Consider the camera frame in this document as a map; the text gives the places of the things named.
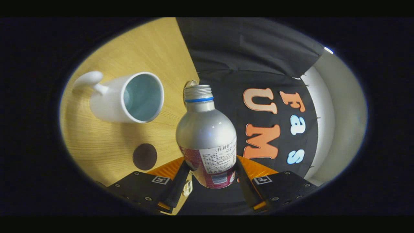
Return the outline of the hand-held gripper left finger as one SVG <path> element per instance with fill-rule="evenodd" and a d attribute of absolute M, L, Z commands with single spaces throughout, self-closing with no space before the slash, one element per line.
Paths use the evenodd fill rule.
<path fill-rule="evenodd" d="M 179 204 L 189 172 L 181 157 L 147 173 L 133 171 L 107 189 L 145 211 L 171 214 Z"/>

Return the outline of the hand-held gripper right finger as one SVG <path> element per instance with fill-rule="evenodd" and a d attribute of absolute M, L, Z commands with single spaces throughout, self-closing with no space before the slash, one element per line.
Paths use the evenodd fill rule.
<path fill-rule="evenodd" d="M 235 171 L 244 198 L 256 214 L 285 210 L 319 189 L 293 171 L 278 172 L 241 156 Z"/>

